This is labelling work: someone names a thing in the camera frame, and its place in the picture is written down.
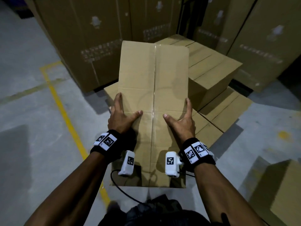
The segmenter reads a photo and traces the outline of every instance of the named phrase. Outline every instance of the person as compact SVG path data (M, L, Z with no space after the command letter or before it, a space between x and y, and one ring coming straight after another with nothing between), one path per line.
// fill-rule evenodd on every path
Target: person
M181 141L181 151L198 142L195 138L192 105L186 99L187 111L181 120L170 115L163 117ZM35 210L25 223L26 226L83 225L87 219L96 194L100 188L107 166L120 157L122 147L127 145L124 138L135 120L142 116L137 111L131 116L123 112L122 95L118 93L108 120L109 131L102 143L92 148L90 155L75 169ZM128 213L118 205L109 205L108 212L99 225L262 225L263 221L248 205L247 201L231 185L215 166L210 155L198 158L197 162L185 165L194 172L198 190L210 222L194 211L182 210L177 201L158 200L139 204Z

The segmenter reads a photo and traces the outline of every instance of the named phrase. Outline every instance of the person's left arm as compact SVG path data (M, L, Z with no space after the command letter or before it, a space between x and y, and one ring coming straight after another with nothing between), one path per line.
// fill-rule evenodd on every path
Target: person's left arm
M141 115L142 111L137 111L132 116L125 116L122 96L119 93L111 108L108 128L121 137ZM100 147L94 147L77 169L55 188L27 220L25 226L84 225L108 164L118 158L123 149L111 148L104 151L98 148Z

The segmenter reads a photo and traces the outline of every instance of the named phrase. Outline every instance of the person's left hand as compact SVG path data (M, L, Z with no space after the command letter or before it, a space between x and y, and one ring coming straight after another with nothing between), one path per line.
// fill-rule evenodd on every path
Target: person's left hand
M118 93L114 100L114 106L111 107L111 116L108 119L108 129L113 129L120 134L124 134L130 129L133 122L142 114L143 111L139 110L127 117L123 111L122 95L121 93Z

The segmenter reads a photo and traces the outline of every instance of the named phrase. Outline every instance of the person's right hand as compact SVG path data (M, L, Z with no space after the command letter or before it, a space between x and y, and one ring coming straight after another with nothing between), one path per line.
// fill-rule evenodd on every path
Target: person's right hand
M192 105L189 98L186 98L187 111L182 119L176 121L168 114L164 114L163 118L167 125L174 129L175 133L180 138L181 143L195 137L195 125L192 119Z

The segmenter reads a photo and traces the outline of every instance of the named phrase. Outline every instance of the forearm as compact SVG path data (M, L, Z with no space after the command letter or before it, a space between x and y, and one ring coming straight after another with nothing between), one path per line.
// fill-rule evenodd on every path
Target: forearm
M231 226L264 225L247 201L215 165L202 163L194 169L198 189L211 222L222 222L225 213Z
M25 225L84 224L107 163L98 153L91 153L38 207Z

